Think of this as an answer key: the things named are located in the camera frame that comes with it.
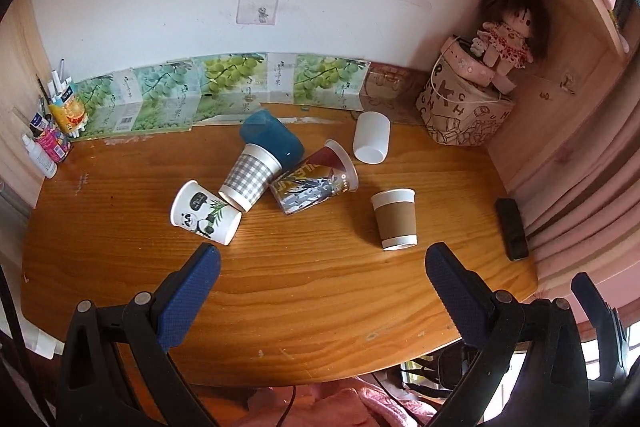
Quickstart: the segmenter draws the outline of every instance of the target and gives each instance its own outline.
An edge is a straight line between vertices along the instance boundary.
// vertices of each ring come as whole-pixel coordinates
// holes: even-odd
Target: window
[[[632,325],[626,330],[626,337],[629,342],[629,356],[627,359],[627,368],[631,368],[633,363],[640,358],[640,322]],[[587,377],[595,380],[600,376],[600,364],[598,362],[598,341],[582,343],[582,352],[587,367]],[[524,363],[525,353],[515,353],[511,357],[511,365],[509,370],[502,377],[500,386],[496,389],[494,397],[489,402],[485,412],[484,421],[490,420],[498,416],[502,412],[502,408],[509,400],[511,391],[516,384],[522,364]]]

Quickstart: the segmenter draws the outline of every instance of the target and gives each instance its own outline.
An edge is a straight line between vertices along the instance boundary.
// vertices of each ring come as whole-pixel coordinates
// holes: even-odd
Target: small plush toy
[[[542,0],[481,0],[482,29],[471,51],[501,76],[546,55],[549,13]]]

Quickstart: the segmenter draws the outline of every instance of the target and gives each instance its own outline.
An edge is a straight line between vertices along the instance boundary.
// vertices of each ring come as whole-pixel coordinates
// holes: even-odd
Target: printed paper cup
[[[280,171],[282,167],[275,156],[267,149],[249,143],[218,192],[239,210],[249,212]]]
[[[236,234],[242,214],[206,188],[186,182],[171,207],[171,224],[197,233],[221,245],[228,245]]]
[[[394,188],[371,198],[382,250],[401,250],[418,244],[415,226],[415,191]]]
[[[333,140],[270,184],[285,214],[294,214],[358,188],[358,174],[347,152]]]

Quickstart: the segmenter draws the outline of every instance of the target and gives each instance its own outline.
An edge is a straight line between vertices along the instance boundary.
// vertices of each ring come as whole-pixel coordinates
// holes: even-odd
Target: screw
[[[135,302],[139,306],[143,306],[145,304],[148,304],[150,300],[151,300],[151,293],[140,292],[138,295],[134,297],[133,302]]]
[[[563,299],[562,297],[556,299],[556,306],[558,306],[558,308],[560,308],[561,310],[568,310],[569,308],[571,308],[571,306],[569,305],[569,301],[567,299]]]
[[[495,298],[498,299],[498,302],[502,302],[502,304],[508,304],[513,301],[513,295],[507,290],[498,290],[495,293]]]
[[[77,307],[80,313],[85,313],[91,309],[91,301],[81,301]]]

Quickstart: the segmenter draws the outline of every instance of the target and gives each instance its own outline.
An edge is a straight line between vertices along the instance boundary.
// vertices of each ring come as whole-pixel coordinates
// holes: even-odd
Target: green grapes
[[[316,89],[333,89],[338,83],[347,84],[364,65],[346,58],[300,55],[296,64],[293,97],[296,102],[312,101]]]
[[[160,98],[171,98],[177,86],[183,86],[185,75],[193,65],[190,62],[171,62],[136,70],[141,82],[142,100],[149,102]]]
[[[84,109],[89,117],[91,117],[97,108],[104,105],[105,99],[112,97],[112,80],[113,77],[108,74],[90,78],[77,85],[78,96],[80,100],[82,100],[82,103],[84,103]]]
[[[204,94],[217,95],[223,90],[232,90],[242,81],[251,78],[255,68],[264,58],[260,55],[231,55],[228,58],[204,60],[206,83]]]

